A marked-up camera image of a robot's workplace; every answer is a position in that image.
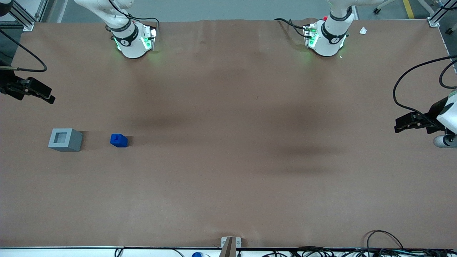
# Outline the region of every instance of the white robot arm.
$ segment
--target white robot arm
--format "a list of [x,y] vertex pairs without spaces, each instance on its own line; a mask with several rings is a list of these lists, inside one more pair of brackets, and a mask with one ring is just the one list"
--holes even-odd
[[448,129],[446,135],[435,137],[433,143],[440,148],[457,148],[457,89],[447,97],[446,105],[436,119]]
[[74,0],[78,5],[99,16],[114,35],[117,48],[128,58],[139,58],[152,50],[156,29],[133,21],[125,9],[134,0]]
[[335,55],[343,47],[346,33],[354,20],[352,5],[376,5],[384,0],[326,0],[330,4],[330,14],[326,20],[305,27],[307,47],[322,56]]

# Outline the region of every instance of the metal frame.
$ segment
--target metal frame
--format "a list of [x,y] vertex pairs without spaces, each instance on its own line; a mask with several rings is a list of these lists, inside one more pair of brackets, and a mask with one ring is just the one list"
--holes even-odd
[[6,29],[16,29],[23,27],[23,31],[25,32],[32,31],[35,22],[43,21],[43,14],[51,2],[53,2],[53,0],[41,0],[37,12],[34,16],[32,16],[32,14],[30,14],[17,1],[14,0],[10,14],[16,19],[16,21],[2,21],[0,22],[0,27]]
[[[444,7],[451,8],[451,7],[456,7],[457,6],[457,0],[447,0],[446,3],[444,4]],[[428,17],[428,23],[430,27],[439,27],[439,21],[441,18],[448,12],[449,10],[444,10],[440,7],[431,15],[431,17]]]
[[[377,14],[381,10],[381,8],[383,8],[384,6],[386,6],[392,2],[395,2],[395,1],[396,0],[387,0],[383,3],[381,3],[380,5],[376,6],[376,8],[374,9],[373,12]],[[444,10],[441,7],[438,7],[438,9],[436,11],[434,11],[425,2],[425,0],[417,0],[417,1],[420,3],[420,5],[422,5],[422,7],[424,7],[430,13],[430,17],[427,18],[427,21],[428,21],[430,27],[439,27],[440,26],[439,21],[449,10]],[[451,8],[451,7],[455,7],[455,6],[457,6],[457,0],[445,0],[444,7]]]

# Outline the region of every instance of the black cable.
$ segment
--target black cable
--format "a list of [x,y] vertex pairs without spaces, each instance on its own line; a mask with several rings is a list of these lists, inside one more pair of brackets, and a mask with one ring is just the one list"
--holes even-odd
[[8,57],[8,58],[10,58],[10,59],[13,59],[11,56],[9,56],[9,55],[5,54],[5,53],[4,53],[4,52],[2,52],[2,51],[0,51],[0,54],[1,54],[1,55],[4,55],[4,56],[6,56],[6,57]]
[[274,19],[274,20],[275,20],[275,21],[283,21],[283,22],[287,23],[287,25],[293,27],[293,29],[294,29],[300,36],[302,36],[302,37],[305,37],[305,38],[312,38],[311,36],[306,36],[306,35],[303,35],[302,33],[300,33],[300,32],[297,30],[297,28],[303,29],[303,27],[300,27],[300,26],[298,26],[298,25],[295,25],[295,24],[292,22],[292,19],[289,19],[289,21],[286,21],[286,20],[284,20],[284,19],[282,19],[282,18],[276,18],[276,19]]
[[381,232],[381,233],[384,233],[384,234],[387,234],[387,235],[390,235],[391,237],[395,238],[395,240],[398,242],[398,244],[400,245],[401,249],[403,249],[403,244],[400,242],[400,240],[398,240],[397,237],[395,237],[394,235],[392,235],[391,233],[387,232],[387,231],[384,231],[384,230],[375,230],[373,232],[371,232],[371,234],[367,237],[367,253],[368,253],[368,257],[370,257],[370,238],[372,235],[378,233],[378,232]]
[[440,74],[440,85],[444,88],[447,88],[447,89],[456,89],[457,88],[457,86],[447,86],[443,83],[443,75],[446,73],[447,69],[452,67],[455,63],[457,63],[457,59],[455,61],[451,62],[450,64],[448,64]]
[[285,19],[283,19],[283,18],[276,18],[276,19],[274,19],[274,21],[283,21],[283,22],[289,24],[290,26],[294,26],[294,27],[296,27],[296,28],[303,29],[303,27],[291,23],[291,19],[290,19],[290,20],[285,20]]
[[180,251],[176,250],[176,249],[173,249],[173,251],[179,253],[179,255],[181,255],[181,257],[185,257],[184,254],[182,254]]
[[442,6],[440,8],[443,9],[443,10],[448,10],[448,11],[457,10],[457,6],[456,7],[451,7],[451,8]]
[[34,53],[32,53],[29,49],[27,49],[25,46],[21,45],[21,43],[17,42],[16,40],[14,40],[14,38],[10,37],[8,34],[6,34],[3,30],[0,29],[0,33],[2,33],[5,37],[7,37],[8,39],[10,39],[11,41],[13,41],[13,43],[15,43],[16,45],[18,45],[19,47],[21,47],[22,49],[24,49],[27,53],[29,53],[31,56],[35,57],[35,59],[37,59],[41,65],[43,65],[43,69],[41,70],[35,70],[35,69],[25,69],[25,68],[19,68],[17,67],[17,70],[22,70],[22,71],[30,71],[30,72],[45,72],[46,70],[48,70],[48,67],[46,66],[46,64],[44,64],[43,61],[41,61],[41,59],[36,56]]
[[442,126],[438,126],[435,122],[431,121],[427,116],[425,116],[425,114],[419,112],[418,110],[414,109],[414,108],[411,108],[411,107],[408,107],[406,105],[403,105],[401,103],[399,103],[397,101],[397,96],[396,96],[396,91],[397,91],[397,87],[400,83],[400,81],[412,70],[416,69],[416,68],[419,68],[421,66],[424,66],[424,65],[427,65],[427,64],[431,64],[431,63],[434,63],[434,62],[438,62],[438,61],[442,61],[442,60],[447,60],[447,59],[452,59],[452,58],[457,58],[457,55],[451,55],[451,56],[448,56],[448,57],[441,57],[441,58],[437,58],[437,59],[434,59],[434,60],[430,60],[430,61],[427,61],[427,62],[423,62],[421,64],[418,64],[412,68],[410,68],[409,70],[407,70],[406,72],[404,72],[400,78],[397,80],[397,83],[395,83],[395,86],[393,87],[393,92],[392,92],[392,95],[393,95],[393,101],[395,102],[396,105],[402,107],[402,108],[405,108],[407,110],[410,110],[410,111],[413,111],[413,112],[416,112],[417,114],[419,114],[422,118],[424,118],[425,120],[427,120],[428,122],[430,122],[430,124],[432,124],[433,126],[437,127],[438,129],[443,129]]
[[129,19],[133,19],[133,20],[136,20],[136,21],[139,21],[139,20],[156,20],[157,21],[157,29],[159,29],[159,20],[157,18],[154,18],[154,17],[150,17],[150,18],[138,18],[138,17],[135,17],[133,15],[131,15],[130,13],[127,13],[125,14],[124,12],[122,12],[114,3],[113,3],[113,0],[109,0],[110,4],[112,5],[112,7],[114,7],[114,9],[116,9],[118,12],[122,13],[125,17],[129,18]]
[[272,253],[269,253],[269,254],[265,254],[265,255],[262,256],[262,257],[268,257],[268,256],[273,255],[273,254],[274,254],[275,256],[279,255],[279,256],[282,256],[282,257],[289,257],[289,256],[285,255],[284,253],[280,253],[280,252],[276,252],[276,251],[274,251],[274,252],[272,252]]
[[114,257],[120,257],[123,251],[124,251],[124,248],[117,248],[114,251]]

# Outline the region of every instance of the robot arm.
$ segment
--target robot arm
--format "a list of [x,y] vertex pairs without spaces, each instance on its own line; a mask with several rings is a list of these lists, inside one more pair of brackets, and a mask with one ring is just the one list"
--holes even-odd
[[457,148],[457,89],[448,97],[434,103],[423,115],[427,119],[416,112],[399,117],[395,120],[395,133],[417,128],[426,128],[427,134],[444,131],[444,135],[435,137],[433,144],[439,148]]
[[117,49],[128,58],[139,58],[154,47],[156,29],[133,21],[125,9],[134,0],[74,0],[99,16],[110,28]]
[[346,33],[354,20],[352,5],[375,5],[384,0],[326,0],[330,4],[330,14],[326,20],[305,27],[305,44],[322,56],[335,55],[343,47]]

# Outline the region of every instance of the metal bracket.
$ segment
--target metal bracket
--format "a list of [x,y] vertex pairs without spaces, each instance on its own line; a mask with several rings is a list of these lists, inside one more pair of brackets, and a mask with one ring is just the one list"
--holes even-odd
[[430,17],[427,18],[427,21],[428,21],[430,27],[439,27],[440,26],[439,22],[432,23]]
[[13,7],[10,10],[10,14],[24,26],[23,31],[30,32],[33,30],[37,20],[35,20],[35,18],[15,0],[13,0]]
[[[227,238],[229,237],[233,237],[233,236],[224,236],[224,237],[221,237],[221,248],[224,247],[224,244],[225,244],[225,241],[227,240]],[[240,248],[241,247],[241,237],[235,237],[235,245],[237,248]]]

